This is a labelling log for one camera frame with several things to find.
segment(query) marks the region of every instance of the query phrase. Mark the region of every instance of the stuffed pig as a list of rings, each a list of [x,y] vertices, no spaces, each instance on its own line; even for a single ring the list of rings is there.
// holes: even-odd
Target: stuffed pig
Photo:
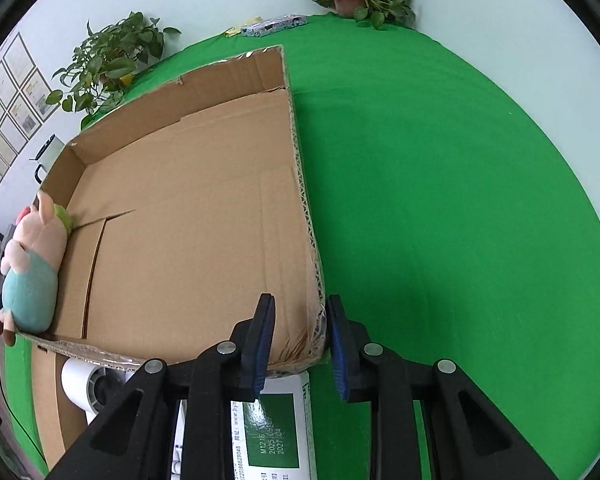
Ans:
[[[72,222],[47,193],[38,192],[38,203],[39,209],[31,205],[18,215],[0,262],[6,276],[0,321],[9,332],[44,332],[56,309],[58,270]]]

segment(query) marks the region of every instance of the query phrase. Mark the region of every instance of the open cardboard box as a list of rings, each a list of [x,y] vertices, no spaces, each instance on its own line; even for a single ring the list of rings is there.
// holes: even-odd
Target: open cardboard box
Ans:
[[[75,137],[42,189],[74,231],[40,348],[123,370],[197,357],[276,299],[269,367],[319,359],[324,299],[282,48],[183,74]]]

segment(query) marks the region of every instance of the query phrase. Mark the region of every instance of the green tablecloth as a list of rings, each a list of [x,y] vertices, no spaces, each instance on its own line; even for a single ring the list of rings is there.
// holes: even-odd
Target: green tablecloth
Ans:
[[[328,293],[405,358],[454,359],[562,480],[600,450],[600,223],[551,142],[427,36],[333,16],[216,37],[138,78],[283,44]],[[320,480],[362,480],[368,407],[312,369]]]

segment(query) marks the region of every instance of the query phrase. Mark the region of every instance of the white cylindrical object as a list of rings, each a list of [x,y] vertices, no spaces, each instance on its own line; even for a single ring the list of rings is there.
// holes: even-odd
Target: white cylindrical object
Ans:
[[[104,373],[104,368],[99,365],[71,358],[62,367],[62,388],[78,408],[97,415],[102,407],[96,400],[94,384]]]

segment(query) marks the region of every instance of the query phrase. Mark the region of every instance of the metal bolt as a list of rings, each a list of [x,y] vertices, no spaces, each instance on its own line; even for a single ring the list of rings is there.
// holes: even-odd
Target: metal bolt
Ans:
[[[222,355],[232,354],[235,352],[236,346],[233,341],[222,341],[218,345],[218,353]]]
[[[148,374],[157,374],[160,370],[162,370],[162,361],[158,359],[151,359],[144,365],[144,371]]]
[[[365,345],[365,354],[367,355],[377,356],[382,354],[382,351],[382,345],[379,345],[378,343],[367,343]]]
[[[438,370],[443,374],[452,374],[456,371],[456,363],[449,359],[441,359],[438,361]]]

